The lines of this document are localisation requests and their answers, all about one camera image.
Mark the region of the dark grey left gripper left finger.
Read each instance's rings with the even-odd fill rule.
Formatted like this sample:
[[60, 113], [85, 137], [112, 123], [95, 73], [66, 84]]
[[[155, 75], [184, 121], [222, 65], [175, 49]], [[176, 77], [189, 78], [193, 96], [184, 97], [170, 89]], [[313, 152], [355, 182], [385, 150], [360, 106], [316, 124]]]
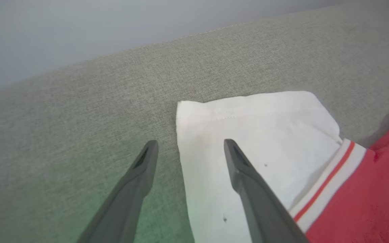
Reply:
[[81, 234], [79, 243], [132, 243], [155, 175], [158, 142], [148, 141]]

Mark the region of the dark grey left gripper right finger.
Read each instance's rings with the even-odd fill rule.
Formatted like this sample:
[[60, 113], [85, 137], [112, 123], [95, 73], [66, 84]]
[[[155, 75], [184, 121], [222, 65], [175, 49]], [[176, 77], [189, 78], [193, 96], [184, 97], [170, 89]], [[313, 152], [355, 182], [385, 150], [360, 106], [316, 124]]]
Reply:
[[238, 144], [224, 140], [232, 188], [239, 194], [254, 243], [307, 243], [287, 209], [256, 171]]

